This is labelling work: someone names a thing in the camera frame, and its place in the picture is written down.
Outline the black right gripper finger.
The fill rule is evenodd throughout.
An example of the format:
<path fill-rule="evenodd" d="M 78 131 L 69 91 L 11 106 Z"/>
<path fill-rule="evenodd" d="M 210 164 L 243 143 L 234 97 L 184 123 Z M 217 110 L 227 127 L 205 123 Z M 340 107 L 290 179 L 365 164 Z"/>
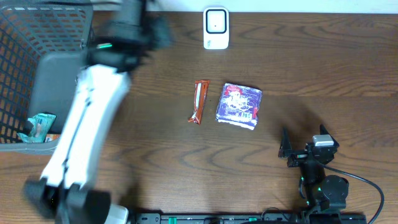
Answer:
<path fill-rule="evenodd" d="M 288 130 L 286 128 L 283 128 L 278 157 L 287 158 L 291 155 L 291 153 L 292 153 L 292 146 L 290 143 Z"/>
<path fill-rule="evenodd" d="M 319 146 L 320 147 L 335 147 L 335 148 L 339 148 L 340 144 L 327 131 L 326 127 L 323 124 L 320 125 L 320 135 L 322 136 L 321 140 L 319 140 Z"/>

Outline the purple snack packet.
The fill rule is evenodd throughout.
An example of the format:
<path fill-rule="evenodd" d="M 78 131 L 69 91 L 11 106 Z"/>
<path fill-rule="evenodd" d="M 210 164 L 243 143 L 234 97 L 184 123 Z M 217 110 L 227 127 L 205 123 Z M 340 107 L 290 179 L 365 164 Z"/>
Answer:
<path fill-rule="evenodd" d="M 216 110 L 216 120 L 254 130 L 258 123 L 261 100 L 261 90 L 225 83 Z"/>

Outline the orange-red snack bar wrapper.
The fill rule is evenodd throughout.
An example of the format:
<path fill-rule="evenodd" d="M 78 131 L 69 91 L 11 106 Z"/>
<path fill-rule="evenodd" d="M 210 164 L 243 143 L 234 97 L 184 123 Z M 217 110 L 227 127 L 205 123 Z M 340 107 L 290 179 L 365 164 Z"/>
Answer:
<path fill-rule="evenodd" d="M 209 84 L 210 80 L 195 81 L 194 111 L 192 116 L 188 119 L 189 123 L 196 123 L 196 124 L 201 123 L 201 118 L 204 110 Z"/>

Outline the teal wet wipes packet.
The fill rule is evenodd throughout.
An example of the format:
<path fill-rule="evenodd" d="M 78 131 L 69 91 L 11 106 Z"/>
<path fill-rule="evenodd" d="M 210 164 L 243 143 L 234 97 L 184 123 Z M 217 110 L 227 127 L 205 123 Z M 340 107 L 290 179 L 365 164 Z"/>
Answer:
<path fill-rule="evenodd" d="M 55 119 L 56 116 L 54 114 L 36 114 L 28 119 L 28 122 L 32 124 L 30 133 L 28 135 L 18 133 L 17 136 L 24 143 L 43 143 Z"/>

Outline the orange tissue packet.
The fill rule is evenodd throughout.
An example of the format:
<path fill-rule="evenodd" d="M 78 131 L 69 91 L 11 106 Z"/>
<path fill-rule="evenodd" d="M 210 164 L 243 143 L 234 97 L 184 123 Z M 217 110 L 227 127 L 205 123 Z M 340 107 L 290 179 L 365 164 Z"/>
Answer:
<path fill-rule="evenodd" d="M 57 140 L 59 137 L 60 137 L 59 134 L 47 134 L 44 142 L 51 142 Z"/>

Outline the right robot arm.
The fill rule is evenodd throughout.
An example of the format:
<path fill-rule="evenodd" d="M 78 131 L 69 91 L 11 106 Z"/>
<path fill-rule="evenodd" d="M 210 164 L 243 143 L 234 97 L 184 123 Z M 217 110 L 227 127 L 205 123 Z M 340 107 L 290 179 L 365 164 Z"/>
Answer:
<path fill-rule="evenodd" d="M 294 149 L 288 130 L 282 130 L 278 157 L 286 158 L 288 167 L 300 169 L 298 188 L 308 206 L 301 211 L 302 223 L 320 223 L 328 217 L 330 223 L 342 222 L 340 210 L 346 207 L 349 183 L 338 175 L 325 174 L 325 166 L 335 158 L 339 146 L 324 125 L 320 125 L 320 133 L 314 135 L 304 149 Z"/>

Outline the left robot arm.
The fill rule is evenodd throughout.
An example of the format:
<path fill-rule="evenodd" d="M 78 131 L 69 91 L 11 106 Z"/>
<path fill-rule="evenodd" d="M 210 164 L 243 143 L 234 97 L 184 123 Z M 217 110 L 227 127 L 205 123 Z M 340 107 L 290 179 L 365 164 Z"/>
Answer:
<path fill-rule="evenodd" d="M 151 50 L 170 44 L 167 23 L 146 13 L 145 1 L 123 1 L 108 27 L 83 53 L 75 96 L 58 144 L 24 196 L 55 223 L 131 223 L 129 210 L 96 190 L 98 161 L 114 116 L 131 86 L 131 72 Z"/>

